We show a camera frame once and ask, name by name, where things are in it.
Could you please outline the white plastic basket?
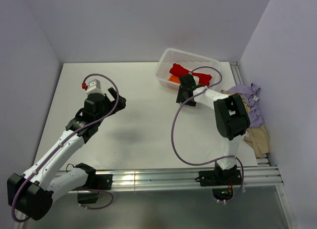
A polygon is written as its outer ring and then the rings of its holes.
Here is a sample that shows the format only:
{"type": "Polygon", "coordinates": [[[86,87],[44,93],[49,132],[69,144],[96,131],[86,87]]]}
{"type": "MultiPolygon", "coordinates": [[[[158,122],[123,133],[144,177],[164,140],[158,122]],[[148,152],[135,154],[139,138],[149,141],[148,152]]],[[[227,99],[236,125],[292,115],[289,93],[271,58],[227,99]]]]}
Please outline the white plastic basket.
{"type": "Polygon", "coordinates": [[[179,65],[189,72],[195,68],[204,66],[204,69],[196,70],[194,71],[194,74],[210,75],[210,84],[216,83],[220,80],[219,74],[215,71],[215,69],[218,71],[221,70],[221,64],[219,61],[194,53],[168,48],[161,56],[155,69],[155,77],[161,86],[176,91],[179,89],[180,84],[168,80],[171,75],[175,76],[175,74],[170,72],[174,64],[179,65]]]}

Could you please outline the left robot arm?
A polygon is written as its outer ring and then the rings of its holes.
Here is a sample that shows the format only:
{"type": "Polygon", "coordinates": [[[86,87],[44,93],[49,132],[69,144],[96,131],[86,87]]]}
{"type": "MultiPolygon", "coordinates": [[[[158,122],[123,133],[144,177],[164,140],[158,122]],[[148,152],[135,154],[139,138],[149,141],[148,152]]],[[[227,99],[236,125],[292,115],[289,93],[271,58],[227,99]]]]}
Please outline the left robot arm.
{"type": "Polygon", "coordinates": [[[66,125],[53,147],[23,174],[12,174],[7,180],[8,204],[17,223],[41,219],[53,203],[77,188],[98,192],[96,170],[79,163],[58,178],[56,173],[64,163],[99,130],[102,121],[126,107],[126,99],[118,88],[109,88],[111,101],[100,88],[86,88],[83,108],[66,125]]]}

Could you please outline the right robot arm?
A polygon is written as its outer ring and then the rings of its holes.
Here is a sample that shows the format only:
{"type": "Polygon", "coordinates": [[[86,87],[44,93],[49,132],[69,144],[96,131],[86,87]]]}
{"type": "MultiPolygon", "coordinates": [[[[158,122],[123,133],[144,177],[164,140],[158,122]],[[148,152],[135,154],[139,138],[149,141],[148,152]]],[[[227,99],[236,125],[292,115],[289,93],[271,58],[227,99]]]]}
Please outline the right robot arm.
{"type": "Polygon", "coordinates": [[[215,181],[226,184],[232,177],[230,170],[236,167],[237,150],[242,136],[250,126],[250,119],[239,94],[223,94],[198,84],[198,78],[191,74],[179,78],[180,87],[176,102],[181,106],[195,107],[203,104],[214,111],[215,123],[221,136],[220,153],[214,163],[220,169],[214,173],[215,181]]]}

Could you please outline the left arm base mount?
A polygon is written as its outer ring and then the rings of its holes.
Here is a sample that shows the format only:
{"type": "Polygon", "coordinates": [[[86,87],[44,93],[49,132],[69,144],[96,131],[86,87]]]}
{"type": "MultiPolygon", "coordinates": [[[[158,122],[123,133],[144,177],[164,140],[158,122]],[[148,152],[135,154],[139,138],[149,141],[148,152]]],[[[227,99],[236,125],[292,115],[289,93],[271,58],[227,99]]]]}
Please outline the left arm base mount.
{"type": "Polygon", "coordinates": [[[108,207],[114,201],[114,195],[109,192],[112,186],[112,174],[97,174],[95,175],[90,185],[84,185],[76,188],[77,202],[81,207],[87,207],[90,210],[103,209],[108,207]],[[105,206],[92,207],[88,204],[95,204],[101,198],[102,194],[110,196],[110,201],[105,206]]]}

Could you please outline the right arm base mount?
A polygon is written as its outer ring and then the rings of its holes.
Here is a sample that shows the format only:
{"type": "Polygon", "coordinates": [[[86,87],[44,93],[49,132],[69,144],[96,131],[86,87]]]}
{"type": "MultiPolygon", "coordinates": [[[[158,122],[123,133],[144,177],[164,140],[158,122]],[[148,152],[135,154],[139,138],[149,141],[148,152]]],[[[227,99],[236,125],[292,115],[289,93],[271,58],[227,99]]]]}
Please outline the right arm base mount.
{"type": "Polygon", "coordinates": [[[223,170],[216,164],[213,170],[199,171],[195,182],[199,183],[201,187],[212,187],[212,195],[216,201],[226,203],[235,196],[234,186],[239,186],[237,193],[242,191],[244,170],[239,170],[237,165],[223,170]]]}

